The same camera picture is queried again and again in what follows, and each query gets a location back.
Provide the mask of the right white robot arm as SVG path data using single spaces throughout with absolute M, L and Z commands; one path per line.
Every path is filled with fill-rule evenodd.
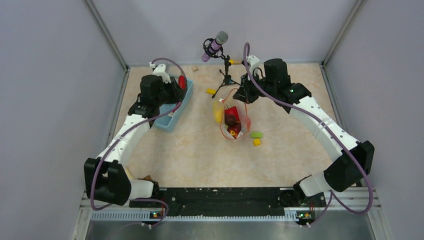
M 302 123 L 332 160 L 327 169 L 294 184 L 293 200 L 297 205 L 307 206 L 314 195 L 322 192 L 343 192 L 370 173 L 374 146 L 368 140 L 361 142 L 347 133 L 303 84 L 293 83 L 285 61 L 273 58 L 260 68 L 260 60 L 249 55 L 241 63 L 247 65 L 249 71 L 241 76 L 240 87 L 233 98 L 246 104 L 260 97 L 270 98 Z

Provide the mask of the red toy tomato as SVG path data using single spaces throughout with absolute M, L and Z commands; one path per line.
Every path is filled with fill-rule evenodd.
M 224 110 L 224 115 L 225 115 L 225 113 L 226 114 L 232 114 L 232 115 L 236 116 L 236 119 L 237 119 L 236 122 L 240 122 L 240 116 L 239 116 L 238 108 L 236 106 L 226 108 Z

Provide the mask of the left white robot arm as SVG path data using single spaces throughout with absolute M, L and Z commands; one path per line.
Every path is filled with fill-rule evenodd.
M 84 163 L 86 195 L 96 211 L 101 207 L 95 205 L 95 200 L 107 206 L 122 206 L 137 199 L 149 207 L 160 202 L 161 194 L 153 181 L 130 179 L 126 172 L 127 162 L 155 121 L 183 105 L 189 86 L 183 70 L 176 77 L 169 74 L 165 64 L 150 63 L 150 67 L 152 72 L 141 78 L 140 92 L 120 130 L 96 158 L 88 158 Z

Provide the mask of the red toy chili pepper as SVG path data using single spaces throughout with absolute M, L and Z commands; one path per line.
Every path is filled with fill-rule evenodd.
M 187 89 L 187 79 L 184 75 L 178 77 L 178 85 L 184 91 Z

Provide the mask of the clear zip top bag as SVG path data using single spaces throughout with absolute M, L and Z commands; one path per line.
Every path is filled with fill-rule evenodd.
M 232 88 L 213 103 L 213 118 L 219 124 L 222 136 L 230 141 L 248 136 L 251 128 L 247 104 L 233 98 L 236 92 L 237 89 Z

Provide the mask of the red toy apple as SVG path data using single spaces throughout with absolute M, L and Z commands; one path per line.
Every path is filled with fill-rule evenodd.
M 242 130 L 244 133 L 247 133 L 250 131 L 251 123 L 252 123 L 251 119 L 248 116 L 242 119 Z

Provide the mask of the yellow toy squash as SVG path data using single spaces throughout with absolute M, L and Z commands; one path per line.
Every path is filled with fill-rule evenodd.
M 221 124 L 225 112 L 225 105 L 221 100 L 217 100 L 213 104 L 213 118 L 216 123 Z

